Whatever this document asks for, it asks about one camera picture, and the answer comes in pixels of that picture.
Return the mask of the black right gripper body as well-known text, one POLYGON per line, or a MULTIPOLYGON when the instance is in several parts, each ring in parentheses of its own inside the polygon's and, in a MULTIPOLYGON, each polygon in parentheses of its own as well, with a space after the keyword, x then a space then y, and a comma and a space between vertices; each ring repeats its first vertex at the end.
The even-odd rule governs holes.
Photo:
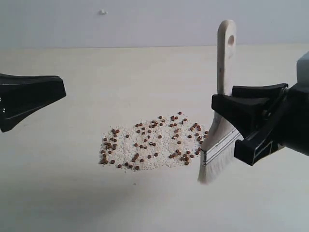
POLYGON ((253 166, 260 159, 287 147, 309 155, 309 86, 292 86, 265 125, 235 143, 234 157, 253 166))

